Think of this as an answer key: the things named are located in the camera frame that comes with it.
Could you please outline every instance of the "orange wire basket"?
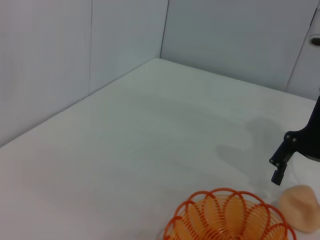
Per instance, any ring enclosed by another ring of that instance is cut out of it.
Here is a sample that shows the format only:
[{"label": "orange wire basket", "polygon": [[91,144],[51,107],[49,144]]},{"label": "orange wire basket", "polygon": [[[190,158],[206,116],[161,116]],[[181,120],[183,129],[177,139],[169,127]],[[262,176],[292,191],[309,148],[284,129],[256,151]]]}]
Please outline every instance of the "orange wire basket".
[{"label": "orange wire basket", "polygon": [[192,194],[175,211],[163,240],[296,240],[285,217],[247,191],[218,188]]}]

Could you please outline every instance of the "white wall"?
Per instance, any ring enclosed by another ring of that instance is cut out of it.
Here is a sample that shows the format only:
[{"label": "white wall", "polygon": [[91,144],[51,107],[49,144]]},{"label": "white wall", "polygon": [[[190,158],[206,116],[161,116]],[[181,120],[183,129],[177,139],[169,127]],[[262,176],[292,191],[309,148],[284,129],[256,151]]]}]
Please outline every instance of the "white wall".
[{"label": "white wall", "polygon": [[159,57],[167,5],[1,0],[0,146]]},{"label": "white wall", "polygon": [[90,92],[160,56],[168,0],[93,0]]},{"label": "white wall", "polygon": [[285,90],[319,0],[170,0],[161,57]]},{"label": "white wall", "polygon": [[0,1],[0,146],[88,95],[91,0]]},{"label": "white wall", "polygon": [[317,100],[320,88],[320,47],[311,45],[309,42],[314,34],[320,37],[319,10],[304,41],[286,91],[301,97]]}]

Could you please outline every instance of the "table surface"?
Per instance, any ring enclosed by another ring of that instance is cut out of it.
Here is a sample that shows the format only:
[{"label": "table surface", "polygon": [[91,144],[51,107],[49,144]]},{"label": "table surface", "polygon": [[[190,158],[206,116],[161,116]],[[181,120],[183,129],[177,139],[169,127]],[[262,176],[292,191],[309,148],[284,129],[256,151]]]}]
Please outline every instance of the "table surface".
[{"label": "table surface", "polygon": [[320,163],[295,154],[279,187],[268,162],[314,105],[153,59],[0,149],[1,238],[152,240],[190,194],[220,187],[320,197]]}]

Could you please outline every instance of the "basket rim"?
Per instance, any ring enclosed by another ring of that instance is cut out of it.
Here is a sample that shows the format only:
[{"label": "basket rim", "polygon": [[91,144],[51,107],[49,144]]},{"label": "basket rim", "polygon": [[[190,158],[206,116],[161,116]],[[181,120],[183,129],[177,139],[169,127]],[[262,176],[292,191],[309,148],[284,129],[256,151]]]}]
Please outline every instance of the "basket rim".
[{"label": "basket rim", "polygon": [[226,210],[226,206],[228,204],[228,202],[230,201],[231,198],[233,198],[234,196],[238,196],[241,201],[244,203],[244,208],[246,209],[246,202],[251,202],[249,200],[246,200],[244,198],[244,195],[248,195],[248,196],[251,196],[253,198],[255,198],[256,200],[259,201],[258,204],[256,204],[256,206],[262,206],[266,209],[267,211],[267,214],[268,214],[268,220],[267,220],[267,224],[266,226],[268,226],[269,224],[269,221],[270,221],[270,218],[271,218],[271,212],[270,212],[270,209],[273,210],[282,220],[282,223],[278,223],[278,224],[275,224],[273,227],[278,227],[279,224],[283,225],[284,228],[285,228],[285,232],[284,232],[284,237],[288,237],[288,230],[291,232],[291,235],[293,237],[293,240],[297,240],[297,236],[296,236],[296,233],[295,231],[293,230],[293,228],[291,226],[288,225],[284,215],[280,212],[279,209],[277,209],[275,206],[271,205],[271,204],[267,204],[265,203],[260,197],[258,197],[257,195],[251,193],[251,192],[248,192],[248,191],[236,191],[234,189],[231,189],[231,188],[227,188],[227,187],[222,187],[222,188],[216,188],[216,189],[213,189],[211,191],[205,191],[205,190],[202,190],[202,191],[197,191],[193,194],[190,195],[190,197],[182,202],[178,207],[177,209],[175,210],[174,212],[174,216],[173,218],[168,222],[168,224],[166,225],[166,227],[164,228],[164,232],[163,232],[163,237],[162,239],[163,240],[168,240],[170,238],[168,234],[168,231],[169,231],[169,228],[173,225],[173,228],[175,227],[176,225],[176,221],[178,220],[181,220],[183,217],[178,215],[180,210],[185,207],[185,210],[184,211],[188,211],[188,205],[194,205],[197,212],[199,213],[200,210],[199,208],[197,207],[197,202],[199,201],[193,201],[193,198],[196,197],[196,196],[199,196],[199,195],[205,195],[205,197],[203,199],[206,199],[208,197],[214,199],[216,201],[216,204],[219,204],[218,203],[218,200],[217,200],[217,197],[214,195],[215,193],[218,193],[218,192],[229,192],[230,194],[224,194],[227,198],[225,200],[225,202],[223,203],[223,206],[222,206],[222,211],[225,211]]}]

